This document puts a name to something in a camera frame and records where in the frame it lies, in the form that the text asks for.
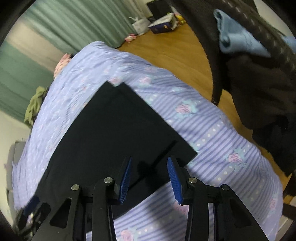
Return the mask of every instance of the brown floor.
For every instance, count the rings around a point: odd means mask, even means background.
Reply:
[[[198,90],[206,99],[211,100],[213,82],[210,65],[202,45],[187,24],[170,33],[148,32],[131,43],[124,43],[119,50],[138,55],[158,67],[171,71],[176,77]],[[252,131],[241,123],[231,95],[226,91],[222,93],[219,108],[228,116],[237,132],[253,142]],[[279,169],[272,156],[265,149],[260,150],[280,177],[283,187],[286,187],[289,179]]]

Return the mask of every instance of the pink patterned cloth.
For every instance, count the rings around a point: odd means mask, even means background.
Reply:
[[[64,56],[61,58],[59,63],[57,64],[54,70],[54,79],[58,76],[58,74],[62,71],[62,69],[70,62],[73,55],[69,53],[65,53]]]

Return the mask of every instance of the folded light blue cloth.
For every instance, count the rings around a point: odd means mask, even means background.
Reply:
[[[217,20],[219,46],[223,53],[246,52],[262,57],[270,57],[270,53],[238,22],[219,9],[214,10]],[[294,36],[282,36],[283,40],[296,52],[296,39]]]

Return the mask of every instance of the black folded garment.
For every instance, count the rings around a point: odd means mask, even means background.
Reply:
[[[79,184],[88,196],[98,180],[116,176],[125,156],[132,156],[127,199],[113,209],[116,218],[169,181],[170,155],[184,166],[196,152],[126,84],[106,82],[58,144],[35,195],[53,207]]]

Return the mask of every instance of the green curtain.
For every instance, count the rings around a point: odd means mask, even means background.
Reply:
[[[37,0],[23,17],[64,53],[98,40],[117,48],[135,33],[133,14],[122,0]]]
[[[38,86],[50,86],[53,74],[4,42],[0,47],[0,109],[23,122]]]

